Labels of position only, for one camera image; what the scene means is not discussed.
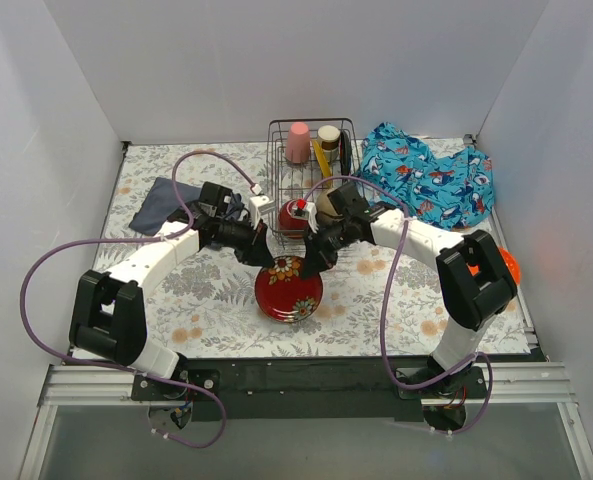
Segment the beige ceramic bowl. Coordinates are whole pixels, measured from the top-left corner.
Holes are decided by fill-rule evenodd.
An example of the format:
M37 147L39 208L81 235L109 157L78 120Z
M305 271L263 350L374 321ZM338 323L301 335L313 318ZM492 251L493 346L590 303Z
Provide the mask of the beige ceramic bowl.
M342 219L342 216L336 211L330 201L329 195L331 193L332 189L323 190L315 201L317 209L316 220L322 226L333 224Z

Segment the red bowl cream inside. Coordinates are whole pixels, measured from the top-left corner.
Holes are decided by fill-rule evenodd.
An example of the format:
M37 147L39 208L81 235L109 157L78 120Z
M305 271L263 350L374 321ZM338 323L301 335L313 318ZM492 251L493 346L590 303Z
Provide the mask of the red bowl cream inside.
M298 213L300 199L285 202L278 215L279 232L289 239L302 239L308 227L303 213Z

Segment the red floral plate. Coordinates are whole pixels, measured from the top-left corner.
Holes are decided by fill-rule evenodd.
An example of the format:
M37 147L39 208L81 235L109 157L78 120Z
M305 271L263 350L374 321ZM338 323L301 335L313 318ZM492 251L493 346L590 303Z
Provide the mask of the red floral plate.
M272 267L263 267L254 284L256 302L269 318L281 323L297 323L310 317L323 297L319 274L303 277L304 258L283 255Z

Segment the yellow patterned plate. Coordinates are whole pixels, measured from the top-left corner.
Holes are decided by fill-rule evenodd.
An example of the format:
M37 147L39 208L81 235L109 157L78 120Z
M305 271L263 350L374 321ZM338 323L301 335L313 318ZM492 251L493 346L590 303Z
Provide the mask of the yellow patterned plate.
M322 177L324 179L330 178L332 176L332 171L331 171L331 168L329 165L329 161L327 160L325 153L322 150L322 147L315 139L313 139L311 141L311 144L312 144L312 148L313 148L317 163L321 170Z

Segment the black wire dish rack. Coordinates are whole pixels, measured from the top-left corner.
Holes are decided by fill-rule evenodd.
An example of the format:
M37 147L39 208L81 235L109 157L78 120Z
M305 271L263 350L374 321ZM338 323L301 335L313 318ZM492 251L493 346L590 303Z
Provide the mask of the black wire dish rack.
M349 173L353 174L360 166L361 154L357 142L354 123L347 117L291 118L274 119L269 122L266 141L266 183L265 186L275 202L268 223L271 233L268 235L271 245L280 253L296 253L303 255L305 247L302 237L297 237L301 230L289 230L281 225L280 210L288 201L302 197L310 190L308 198L315 201L325 190L340 186L342 180L325 182L315 187L324 178L318 164L313 146L310 146L309 158L304 164L296 165L287 159L287 140L290 127L303 122L309 127L310 137L315 140L320 127L330 125L338 128L342 136L350 142L351 165Z

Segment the pink plastic cup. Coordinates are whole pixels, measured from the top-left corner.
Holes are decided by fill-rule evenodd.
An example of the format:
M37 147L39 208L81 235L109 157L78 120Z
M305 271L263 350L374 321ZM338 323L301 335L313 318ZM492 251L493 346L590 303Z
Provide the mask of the pink plastic cup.
M306 163L310 152L309 127L304 122L294 122L289 129L285 146L285 158L296 165Z

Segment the black bowl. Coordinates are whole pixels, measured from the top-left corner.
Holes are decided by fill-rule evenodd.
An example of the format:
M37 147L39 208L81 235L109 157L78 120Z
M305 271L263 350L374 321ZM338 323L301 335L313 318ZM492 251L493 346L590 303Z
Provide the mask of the black bowl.
M352 168L352 148L351 140L346 130L341 131L341 137L339 142L339 161L341 174L349 176Z

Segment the steel cup brown band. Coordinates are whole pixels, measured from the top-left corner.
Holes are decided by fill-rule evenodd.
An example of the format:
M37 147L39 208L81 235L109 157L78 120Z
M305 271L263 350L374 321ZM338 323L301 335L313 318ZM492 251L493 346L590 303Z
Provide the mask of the steel cup brown band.
M334 125L323 125L317 131L317 141L329 162L339 157L340 130Z

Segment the orange plastic plate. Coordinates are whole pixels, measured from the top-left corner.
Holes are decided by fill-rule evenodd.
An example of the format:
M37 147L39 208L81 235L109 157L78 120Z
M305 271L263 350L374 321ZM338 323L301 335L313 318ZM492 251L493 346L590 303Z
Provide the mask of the orange plastic plate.
M512 256L512 254L503 247L499 247L499 252L501 254L502 259L505 262L507 269L509 270L512 279L514 280L516 285L519 285L521 282L521 268L517 260Z

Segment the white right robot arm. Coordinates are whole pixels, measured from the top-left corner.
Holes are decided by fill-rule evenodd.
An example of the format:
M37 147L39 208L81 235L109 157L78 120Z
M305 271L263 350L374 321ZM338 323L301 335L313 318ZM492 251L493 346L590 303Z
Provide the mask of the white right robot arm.
M328 225L317 222L317 208L308 198L296 202L308 222L305 278L335 267L339 252L357 242L394 250L432 268L438 275L447 326L428 360L428 379L404 383L388 368L387 374L407 391L431 389L451 397L465 384L464 370L480 357L478 346L493 320L517 295L518 284L494 238L484 230L470 234L429 225L409 214L405 205L369 203L350 178L331 194L338 215Z

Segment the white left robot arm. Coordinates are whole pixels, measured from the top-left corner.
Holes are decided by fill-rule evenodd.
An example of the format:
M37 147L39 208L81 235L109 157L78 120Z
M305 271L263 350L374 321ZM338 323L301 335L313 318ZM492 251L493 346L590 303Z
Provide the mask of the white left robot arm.
M236 260L252 267L271 267L264 213L272 200L259 185L243 217L233 215L231 189L203 184L196 200L181 204L156 234L126 260L105 272L90 270L79 280L70 343L122 367L154 377L154 387L169 400L181 398L189 386L179 369L181 356L148 333L145 301L185 260L213 244L230 248Z

